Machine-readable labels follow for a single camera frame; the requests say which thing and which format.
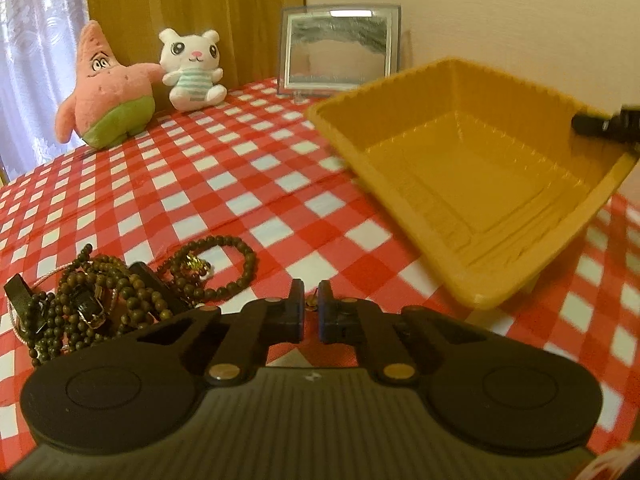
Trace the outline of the pink starfish plush toy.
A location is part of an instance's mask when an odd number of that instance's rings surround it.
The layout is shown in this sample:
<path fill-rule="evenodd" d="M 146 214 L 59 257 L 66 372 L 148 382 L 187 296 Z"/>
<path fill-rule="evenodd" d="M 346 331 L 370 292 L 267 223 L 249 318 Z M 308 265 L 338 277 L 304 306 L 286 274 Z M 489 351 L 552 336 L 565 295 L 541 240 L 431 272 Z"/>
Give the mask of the pink starfish plush toy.
<path fill-rule="evenodd" d="M 142 132 L 155 113 L 153 86 L 164 73 L 157 63 L 122 65 L 101 25 L 88 22 L 78 42 L 75 89 L 55 115 L 55 139 L 65 144 L 77 134 L 89 148 L 105 150 Z"/>

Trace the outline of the framed sand art picture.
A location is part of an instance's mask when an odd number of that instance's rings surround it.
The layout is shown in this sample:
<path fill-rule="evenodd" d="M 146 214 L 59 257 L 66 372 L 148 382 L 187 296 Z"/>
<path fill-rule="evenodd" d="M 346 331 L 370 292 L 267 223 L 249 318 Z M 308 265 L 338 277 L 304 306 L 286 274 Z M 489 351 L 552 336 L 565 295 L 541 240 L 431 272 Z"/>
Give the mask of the framed sand art picture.
<path fill-rule="evenodd" d="M 291 6 L 281 12 L 278 92 L 330 96 L 397 73 L 401 6 Z"/>

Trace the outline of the white sheer lace curtain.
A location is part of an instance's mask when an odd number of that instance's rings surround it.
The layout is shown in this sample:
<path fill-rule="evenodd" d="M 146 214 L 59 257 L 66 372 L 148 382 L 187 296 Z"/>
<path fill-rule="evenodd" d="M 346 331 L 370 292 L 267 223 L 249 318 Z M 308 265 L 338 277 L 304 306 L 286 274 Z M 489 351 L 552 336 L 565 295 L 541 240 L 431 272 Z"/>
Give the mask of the white sheer lace curtain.
<path fill-rule="evenodd" d="M 81 146 L 54 118 L 75 88 L 87 0 L 1 0 L 1 167 L 9 180 Z"/>

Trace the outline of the red white checkered tablecloth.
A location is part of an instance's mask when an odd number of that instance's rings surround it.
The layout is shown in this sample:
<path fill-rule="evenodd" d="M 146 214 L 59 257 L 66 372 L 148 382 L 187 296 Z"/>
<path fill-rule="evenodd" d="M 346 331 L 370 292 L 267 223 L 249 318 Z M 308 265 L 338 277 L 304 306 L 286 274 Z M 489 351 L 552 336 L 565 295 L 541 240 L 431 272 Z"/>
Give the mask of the red white checkered tablecloth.
<path fill-rule="evenodd" d="M 599 379 L 597 453 L 631 438 L 639 413 L 639 211 L 612 197 L 539 278 L 500 307 L 457 304 L 396 224 L 271 80 L 191 115 L 160 114 L 114 150 L 78 148 L 1 191 L 1 275 L 52 288 L 86 245 L 156 266 L 188 240 L 241 237 L 253 283 L 225 302 L 329 281 L 388 312 L 445 313 L 566 356 Z"/>

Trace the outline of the brown curtain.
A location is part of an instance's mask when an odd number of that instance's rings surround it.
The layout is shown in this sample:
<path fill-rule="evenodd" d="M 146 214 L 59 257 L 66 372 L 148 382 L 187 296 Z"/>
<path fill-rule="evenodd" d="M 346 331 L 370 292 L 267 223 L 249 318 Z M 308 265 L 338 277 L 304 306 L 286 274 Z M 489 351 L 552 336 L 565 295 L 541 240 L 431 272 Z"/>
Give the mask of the brown curtain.
<path fill-rule="evenodd" d="M 125 65 L 156 62 L 158 35 L 215 29 L 220 40 L 222 82 L 229 89 L 279 73 L 281 11 L 305 0 L 87 0 L 116 58 Z"/>

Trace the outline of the yellow plastic basket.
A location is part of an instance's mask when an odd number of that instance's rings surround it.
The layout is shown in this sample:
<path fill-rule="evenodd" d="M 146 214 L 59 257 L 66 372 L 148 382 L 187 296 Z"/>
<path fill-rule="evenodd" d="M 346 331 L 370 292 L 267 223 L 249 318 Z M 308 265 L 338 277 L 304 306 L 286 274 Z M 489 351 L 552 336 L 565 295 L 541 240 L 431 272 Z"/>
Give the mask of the yellow plastic basket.
<path fill-rule="evenodd" d="M 460 304 L 522 289 L 618 189 L 638 157 L 580 136 L 585 105 L 460 58 L 309 107 L 308 119 Z"/>

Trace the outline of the white bunny plush toy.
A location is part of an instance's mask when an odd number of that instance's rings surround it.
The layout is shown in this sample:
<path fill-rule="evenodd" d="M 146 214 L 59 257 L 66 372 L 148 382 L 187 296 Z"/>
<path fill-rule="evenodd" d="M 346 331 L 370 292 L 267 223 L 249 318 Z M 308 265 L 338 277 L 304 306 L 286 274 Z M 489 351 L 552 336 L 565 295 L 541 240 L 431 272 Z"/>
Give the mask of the white bunny plush toy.
<path fill-rule="evenodd" d="M 194 112 L 224 102 L 227 88 L 220 83 L 224 70 L 219 66 L 216 30 L 180 36 L 172 28 L 165 28 L 158 38 L 163 43 L 160 66 L 165 75 L 162 81 L 170 88 L 169 101 L 176 110 Z"/>

